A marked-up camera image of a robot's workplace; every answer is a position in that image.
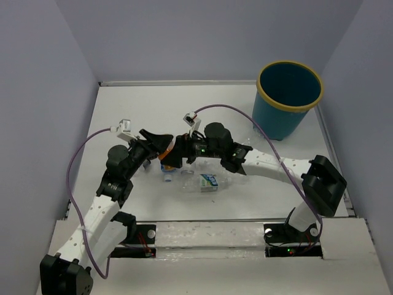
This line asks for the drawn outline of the orange plastic bottle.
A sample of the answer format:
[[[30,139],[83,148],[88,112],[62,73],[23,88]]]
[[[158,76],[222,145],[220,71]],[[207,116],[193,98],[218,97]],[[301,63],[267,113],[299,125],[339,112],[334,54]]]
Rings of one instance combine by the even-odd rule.
[[[163,160],[163,159],[172,151],[173,147],[174,147],[174,143],[171,142],[171,143],[168,145],[168,147],[166,148],[166,150],[165,150],[162,154],[160,154],[160,155],[158,156],[159,160]]]

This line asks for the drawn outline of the blue label plastic bottle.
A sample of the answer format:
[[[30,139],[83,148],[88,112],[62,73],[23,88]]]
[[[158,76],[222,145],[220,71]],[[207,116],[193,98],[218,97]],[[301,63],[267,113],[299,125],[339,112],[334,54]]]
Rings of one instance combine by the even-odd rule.
[[[174,175],[177,172],[177,168],[169,165],[160,165],[161,172],[163,173],[163,181],[165,183],[170,183],[173,181]]]

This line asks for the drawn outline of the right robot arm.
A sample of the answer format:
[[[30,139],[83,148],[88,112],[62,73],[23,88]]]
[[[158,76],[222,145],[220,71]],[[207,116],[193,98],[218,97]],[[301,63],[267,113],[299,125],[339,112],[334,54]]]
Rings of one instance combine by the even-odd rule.
[[[310,236],[319,218],[335,216],[347,182],[331,161],[323,155],[312,160],[278,159],[250,146],[237,143],[221,123],[205,126],[176,137],[174,146],[161,159],[163,165],[181,168],[184,161],[196,158],[220,159],[227,171],[246,176],[262,176],[294,185],[302,203],[291,210],[285,222],[269,227],[269,243],[295,243]]]

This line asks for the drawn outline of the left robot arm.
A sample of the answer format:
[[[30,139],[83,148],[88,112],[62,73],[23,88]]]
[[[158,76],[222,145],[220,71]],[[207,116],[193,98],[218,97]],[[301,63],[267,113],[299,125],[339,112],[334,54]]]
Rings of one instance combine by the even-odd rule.
[[[96,276],[108,278],[111,253],[116,246],[135,238],[134,216],[121,211],[133,189],[131,178],[144,162],[163,154],[173,136],[156,135],[145,129],[133,136],[120,127],[110,131],[128,144],[108,151],[106,170],[85,214],[70,196],[80,224],[54,255],[47,254],[42,259],[42,294],[90,294]]]

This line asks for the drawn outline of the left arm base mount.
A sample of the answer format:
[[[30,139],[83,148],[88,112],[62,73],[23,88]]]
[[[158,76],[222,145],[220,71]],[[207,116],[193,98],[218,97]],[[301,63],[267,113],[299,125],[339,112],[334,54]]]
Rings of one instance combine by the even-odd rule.
[[[120,223],[126,228],[125,239],[111,253],[111,258],[155,258],[157,249],[155,237],[157,226],[152,223],[138,223],[136,216],[118,212],[111,222]]]

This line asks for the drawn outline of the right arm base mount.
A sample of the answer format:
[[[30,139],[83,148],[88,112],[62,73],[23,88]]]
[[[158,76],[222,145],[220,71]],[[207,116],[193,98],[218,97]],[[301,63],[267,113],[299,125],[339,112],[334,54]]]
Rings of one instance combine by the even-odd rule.
[[[284,222],[264,224],[263,240],[267,258],[323,257],[316,222],[304,232],[289,226],[289,218]]]

